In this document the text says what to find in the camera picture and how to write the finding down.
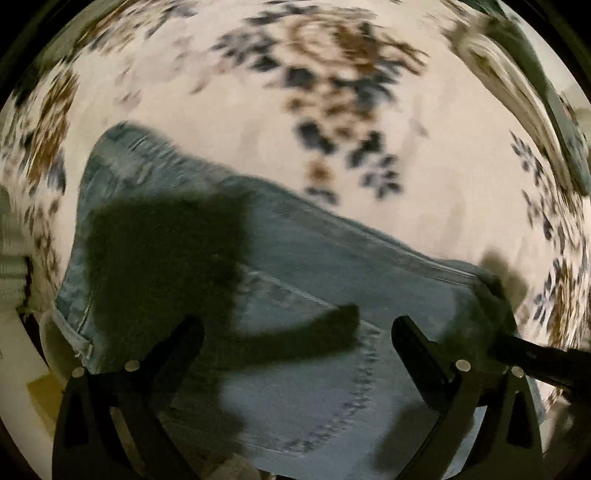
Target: silver screw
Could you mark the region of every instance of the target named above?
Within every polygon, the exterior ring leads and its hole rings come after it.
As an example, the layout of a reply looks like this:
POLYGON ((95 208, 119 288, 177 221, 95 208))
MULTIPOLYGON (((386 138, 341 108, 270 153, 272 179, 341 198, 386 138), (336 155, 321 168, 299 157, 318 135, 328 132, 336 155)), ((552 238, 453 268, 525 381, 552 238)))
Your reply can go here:
POLYGON ((139 361, 138 360, 130 360, 125 364, 125 370, 129 373, 135 372, 139 370, 139 361))
POLYGON ((456 368, 460 372, 469 372, 472 366, 470 365, 470 362, 468 360, 458 360, 456 362, 456 368))
POLYGON ((80 377, 82 377, 82 375, 84 375, 84 367, 75 368, 74 371, 72 372, 72 376, 74 378, 80 378, 80 377))
POLYGON ((515 366, 511 368, 511 373, 515 375, 517 378, 522 378, 525 375, 525 372, 521 367, 515 366))

